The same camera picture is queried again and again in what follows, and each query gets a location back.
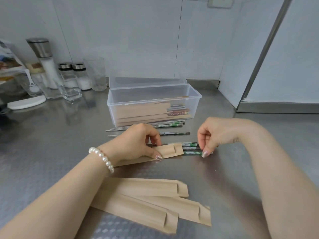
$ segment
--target hand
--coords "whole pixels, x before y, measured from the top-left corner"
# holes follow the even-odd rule
[[[239,142],[241,134],[256,125],[246,119],[207,118],[197,132],[198,143],[203,150],[202,157],[207,157],[221,144]]]
[[[154,148],[146,146],[149,138],[152,144],[162,145],[159,132],[149,124],[132,125],[120,136],[99,146],[102,152],[111,160],[136,159],[141,156],[149,156],[157,160],[163,157]]]

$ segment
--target pearl bracelet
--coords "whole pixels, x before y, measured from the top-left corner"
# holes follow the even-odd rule
[[[102,153],[98,148],[95,147],[91,147],[89,149],[89,153],[94,152],[96,153],[100,158],[102,158],[103,162],[106,163],[106,166],[108,167],[108,169],[110,170],[111,173],[114,173],[114,167],[111,164],[111,162],[108,160],[108,158],[106,156],[104,156],[104,153]]]

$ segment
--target fingernail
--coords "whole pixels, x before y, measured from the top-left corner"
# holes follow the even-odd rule
[[[209,152],[207,152],[206,150],[203,151],[202,153],[202,157],[206,158],[209,155]]]
[[[160,155],[156,155],[156,157],[155,157],[157,160],[159,160],[159,161],[162,161],[163,160],[163,158],[160,156]]]

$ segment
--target wall outlet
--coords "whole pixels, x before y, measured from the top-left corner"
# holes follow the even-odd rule
[[[208,0],[208,7],[231,8],[234,0]]]

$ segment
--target white plastic lid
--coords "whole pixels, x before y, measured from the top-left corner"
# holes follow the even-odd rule
[[[142,87],[159,87],[187,84],[184,78],[130,78],[110,77],[110,89],[130,89]]]

